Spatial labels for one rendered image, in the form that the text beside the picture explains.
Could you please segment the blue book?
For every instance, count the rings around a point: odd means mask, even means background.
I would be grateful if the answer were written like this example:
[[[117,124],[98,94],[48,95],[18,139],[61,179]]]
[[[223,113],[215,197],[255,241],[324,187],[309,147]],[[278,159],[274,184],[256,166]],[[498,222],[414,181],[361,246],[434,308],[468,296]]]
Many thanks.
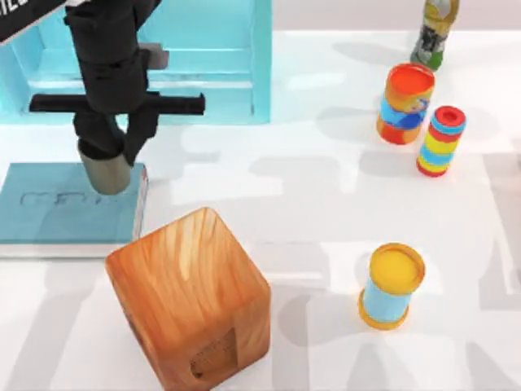
[[[101,195],[75,162],[12,163],[0,190],[1,258],[105,257],[141,235],[147,168]]]

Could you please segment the green bottle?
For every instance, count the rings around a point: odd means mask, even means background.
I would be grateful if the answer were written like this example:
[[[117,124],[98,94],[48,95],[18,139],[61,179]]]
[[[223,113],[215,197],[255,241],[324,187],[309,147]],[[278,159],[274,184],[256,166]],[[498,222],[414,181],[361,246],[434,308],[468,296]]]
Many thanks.
[[[425,0],[422,26],[410,61],[437,71],[444,58],[444,47],[458,15],[460,0]]]

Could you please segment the pale grey rounded box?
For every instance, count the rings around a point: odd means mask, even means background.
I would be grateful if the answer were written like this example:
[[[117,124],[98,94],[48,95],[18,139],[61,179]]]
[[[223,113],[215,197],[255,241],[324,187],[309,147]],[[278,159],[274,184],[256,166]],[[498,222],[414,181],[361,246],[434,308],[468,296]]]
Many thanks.
[[[141,42],[139,50],[144,55],[146,70],[162,70],[169,65],[169,53],[160,43]]]

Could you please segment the stack of coloured rings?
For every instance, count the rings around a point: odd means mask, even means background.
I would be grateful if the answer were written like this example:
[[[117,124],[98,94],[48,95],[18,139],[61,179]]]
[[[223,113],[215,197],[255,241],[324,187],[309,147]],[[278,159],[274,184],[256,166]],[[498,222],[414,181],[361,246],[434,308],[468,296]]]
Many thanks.
[[[416,159],[418,171],[433,178],[445,174],[465,128],[466,115],[461,109],[449,105],[438,107]]]

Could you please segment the wooden block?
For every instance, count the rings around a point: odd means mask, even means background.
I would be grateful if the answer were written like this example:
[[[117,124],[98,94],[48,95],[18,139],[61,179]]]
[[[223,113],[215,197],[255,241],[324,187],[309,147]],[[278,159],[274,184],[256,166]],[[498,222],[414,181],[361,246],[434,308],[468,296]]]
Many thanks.
[[[105,267],[164,391],[210,391],[268,352],[269,284],[215,210],[116,250]]]

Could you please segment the grey cup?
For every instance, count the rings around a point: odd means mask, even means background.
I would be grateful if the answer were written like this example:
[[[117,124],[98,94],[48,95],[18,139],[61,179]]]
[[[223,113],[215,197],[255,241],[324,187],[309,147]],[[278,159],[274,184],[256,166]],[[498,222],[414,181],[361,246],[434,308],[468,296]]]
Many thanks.
[[[88,143],[77,144],[91,186],[100,194],[113,196],[124,191],[130,184],[131,166],[123,154],[111,158],[100,158]]]

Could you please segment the light blue rack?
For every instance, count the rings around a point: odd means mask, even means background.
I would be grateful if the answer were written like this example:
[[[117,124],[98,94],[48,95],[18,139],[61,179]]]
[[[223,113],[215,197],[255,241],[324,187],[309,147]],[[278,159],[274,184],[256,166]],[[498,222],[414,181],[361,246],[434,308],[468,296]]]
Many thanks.
[[[64,23],[65,0],[0,0],[0,31],[36,23],[0,45],[0,124],[67,124],[68,113],[31,113],[34,94],[80,94],[81,73]],[[206,99],[202,116],[163,115],[163,125],[256,124],[270,119],[271,0],[161,0],[138,40],[163,51],[148,74],[164,96]]]

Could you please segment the yellow and blue can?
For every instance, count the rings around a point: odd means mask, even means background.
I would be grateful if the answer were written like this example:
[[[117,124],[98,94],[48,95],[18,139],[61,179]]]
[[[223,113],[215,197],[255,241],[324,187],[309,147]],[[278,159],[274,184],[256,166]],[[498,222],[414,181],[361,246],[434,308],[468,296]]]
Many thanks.
[[[359,316],[377,330],[398,328],[424,276],[425,265],[416,250],[400,243],[379,246],[370,256],[369,278],[358,297]]]

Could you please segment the orange and blue can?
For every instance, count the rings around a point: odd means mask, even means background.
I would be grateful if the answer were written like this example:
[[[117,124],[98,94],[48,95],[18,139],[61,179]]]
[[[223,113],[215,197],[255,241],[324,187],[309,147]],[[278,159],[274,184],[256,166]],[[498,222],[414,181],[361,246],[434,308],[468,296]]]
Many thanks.
[[[406,145],[418,137],[435,82],[434,73],[421,64],[403,63],[390,70],[376,122],[382,139]]]

